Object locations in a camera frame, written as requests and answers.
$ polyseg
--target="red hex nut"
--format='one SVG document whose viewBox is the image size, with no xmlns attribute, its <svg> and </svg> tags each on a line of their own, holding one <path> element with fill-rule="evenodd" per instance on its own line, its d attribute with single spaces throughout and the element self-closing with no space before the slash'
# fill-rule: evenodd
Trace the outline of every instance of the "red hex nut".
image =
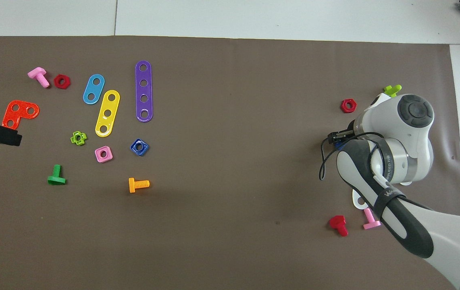
<svg viewBox="0 0 460 290">
<path fill-rule="evenodd" d="M 345 113 L 351 113 L 355 111 L 355 108 L 357 108 L 357 103 L 354 101 L 354 99 L 344 99 L 341 102 L 341 110 Z"/>
<path fill-rule="evenodd" d="M 68 88 L 68 86 L 70 86 L 70 78 L 67 77 L 64 74 L 58 74 L 54 78 L 54 86 L 56 88 L 66 89 L 66 88 Z"/>
</svg>

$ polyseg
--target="green nut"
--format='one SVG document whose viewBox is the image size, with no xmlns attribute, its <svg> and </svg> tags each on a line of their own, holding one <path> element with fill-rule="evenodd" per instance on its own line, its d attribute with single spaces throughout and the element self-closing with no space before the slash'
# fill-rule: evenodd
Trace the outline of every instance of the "green nut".
<svg viewBox="0 0 460 290">
<path fill-rule="evenodd" d="M 78 146 L 85 145 L 85 140 L 86 140 L 86 134 L 81 133 L 79 131 L 76 131 L 72 134 L 72 137 L 70 138 L 70 142 L 73 144 L 76 144 Z"/>
</svg>

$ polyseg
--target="blue square nut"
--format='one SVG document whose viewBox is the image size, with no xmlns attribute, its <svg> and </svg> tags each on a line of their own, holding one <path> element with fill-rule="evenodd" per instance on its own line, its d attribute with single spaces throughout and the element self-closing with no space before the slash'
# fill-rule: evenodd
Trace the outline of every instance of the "blue square nut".
<svg viewBox="0 0 460 290">
<path fill-rule="evenodd" d="M 142 156 L 149 149 L 149 145 L 142 141 L 142 139 L 136 139 L 135 142 L 131 145 L 130 149 L 138 156 Z"/>
</svg>

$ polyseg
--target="lime green toy bolt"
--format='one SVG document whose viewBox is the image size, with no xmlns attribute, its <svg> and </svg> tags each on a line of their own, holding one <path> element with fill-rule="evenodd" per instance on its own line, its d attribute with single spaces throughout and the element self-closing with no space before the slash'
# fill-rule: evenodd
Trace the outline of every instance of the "lime green toy bolt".
<svg viewBox="0 0 460 290">
<path fill-rule="evenodd" d="M 392 86 L 387 86 L 384 88 L 384 94 L 390 96 L 390 97 L 396 97 L 396 93 L 398 93 L 402 89 L 401 85 L 396 85 L 394 87 Z"/>
<path fill-rule="evenodd" d="M 60 185 L 60 184 L 65 184 L 66 179 L 60 177 L 60 171 L 62 169 L 62 166 L 59 164 L 56 164 L 54 166 L 54 169 L 52 171 L 52 176 L 47 177 L 47 182 L 50 185 Z"/>
<path fill-rule="evenodd" d="M 80 131 L 76 131 L 72 134 L 72 137 L 70 138 L 70 142 L 73 144 L 76 144 L 78 146 L 85 145 L 85 140 L 86 140 L 86 134 L 81 133 Z"/>
</svg>

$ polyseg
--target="pink toy bolt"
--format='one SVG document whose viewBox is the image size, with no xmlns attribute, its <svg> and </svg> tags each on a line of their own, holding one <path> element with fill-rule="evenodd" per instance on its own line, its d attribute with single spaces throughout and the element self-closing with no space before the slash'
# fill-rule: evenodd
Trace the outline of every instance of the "pink toy bolt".
<svg viewBox="0 0 460 290">
<path fill-rule="evenodd" d="M 42 87 L 47 88 L 49 86 L 49 82 L 44 77 L 44 74 L 46 73 L 47 72 L 43 68 L 38 67 L 28 72 L 27 75 L 31 77 L 31 79 L 37 79 Z"/>
<path fill-rule="evenodd" d="M 366 218 L 368 219 L 368 223 L 363 225 L 365 230 L 375 228 L 376 226 L 381 225 L 381 222 L 379 222 L 378 220 L 375 220 L 373 218 L 373 215 L 371 213 L 371 209 L 369 207 L 364 209 L 364 214 L 366 215 Z"/>
</svg>

